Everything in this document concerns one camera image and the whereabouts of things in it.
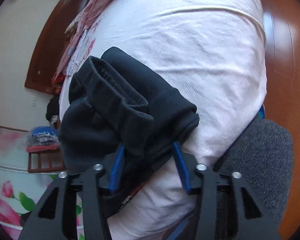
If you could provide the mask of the wooden chair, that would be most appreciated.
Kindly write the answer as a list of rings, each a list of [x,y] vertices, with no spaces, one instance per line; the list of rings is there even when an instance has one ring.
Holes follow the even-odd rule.
[[[53,173],[65,171],[63,156],[60,149],[29,153],[28,167],[29,173]]]

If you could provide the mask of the dark wooden headboard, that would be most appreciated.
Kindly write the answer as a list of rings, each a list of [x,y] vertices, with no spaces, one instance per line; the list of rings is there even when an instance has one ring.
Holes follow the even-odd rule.
[[[59,0],[44,25],[34,48],[25,88],[56,94],[53,77],[70,38],[65,31],[90,0]]]

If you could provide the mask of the black clothes pile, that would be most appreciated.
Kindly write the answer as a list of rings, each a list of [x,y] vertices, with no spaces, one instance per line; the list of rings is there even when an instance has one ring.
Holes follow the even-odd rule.
[[[59,97],[59,94],[54,95],[47,104],[46,109],[46,120],[53,128],[57,128],[59,124]]]

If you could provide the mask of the plastic bag of clothes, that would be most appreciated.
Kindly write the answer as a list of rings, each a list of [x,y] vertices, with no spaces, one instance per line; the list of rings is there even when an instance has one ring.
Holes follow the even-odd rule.
[[[26,152],[37,153],[59,149],[57,130],[50,126],[39,126],[30,130],[27,137]]]

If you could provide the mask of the white floral bed sheet mattress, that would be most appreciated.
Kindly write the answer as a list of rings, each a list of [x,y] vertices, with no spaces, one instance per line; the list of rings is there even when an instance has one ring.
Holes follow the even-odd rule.
[[[88,57],[120,48],[197,106],[199,125],[183,150],[200,163],[213,165],[264,102],[261,0],[113,0],[95,22]],[[62,114],[74,74],[61,92]]]

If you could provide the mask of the floral wardrobe door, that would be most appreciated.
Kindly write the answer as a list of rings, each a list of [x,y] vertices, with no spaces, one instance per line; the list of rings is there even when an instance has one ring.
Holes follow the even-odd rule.
[[[57,177],[53,173],[29,173],[26,152],[28,134],[0,127],[0,224],[11,239],[18,239],[45,190]]]

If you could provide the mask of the grey trousered leg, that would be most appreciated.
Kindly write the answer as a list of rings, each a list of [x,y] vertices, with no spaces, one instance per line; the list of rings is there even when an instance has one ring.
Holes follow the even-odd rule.
[[[263,112],[259,112],[211,169],[226,175],[239,172],[264,205],[278,231],[293,169],[293,141],[285,128],[265,119]],[[193,213],[194,210],[175,227],[169,239],[189,239]]]

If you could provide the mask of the dark navy pants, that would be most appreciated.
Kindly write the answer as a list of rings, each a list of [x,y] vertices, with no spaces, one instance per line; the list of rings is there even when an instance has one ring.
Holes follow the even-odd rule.
[[[124,147],[120,183],[103,198],[107,217],[165,165],[173,143],[185,142],[199,124],[197,107],[179,90],[116,47],[86,59],[72,77],[69,102],[58,131],[69,172],[104,164]]]

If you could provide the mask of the red checkered quilt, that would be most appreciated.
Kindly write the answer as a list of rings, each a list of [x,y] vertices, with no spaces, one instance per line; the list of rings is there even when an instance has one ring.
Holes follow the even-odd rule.
[[[97,27],[95,21],[112,1],[90,0],[66,28],[65,35],[70,38],[70,43],[52,78],[56,94],[61,92],[64,80],[72,76],[88,57],[93,47],[93,43],[89,41],[89,30]]]

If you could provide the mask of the white wall switch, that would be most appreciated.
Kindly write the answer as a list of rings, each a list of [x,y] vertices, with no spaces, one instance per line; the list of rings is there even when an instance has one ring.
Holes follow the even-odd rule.
[[[37,98],[32,99],[32,107],[34,107],[34,108],[37,107]]]

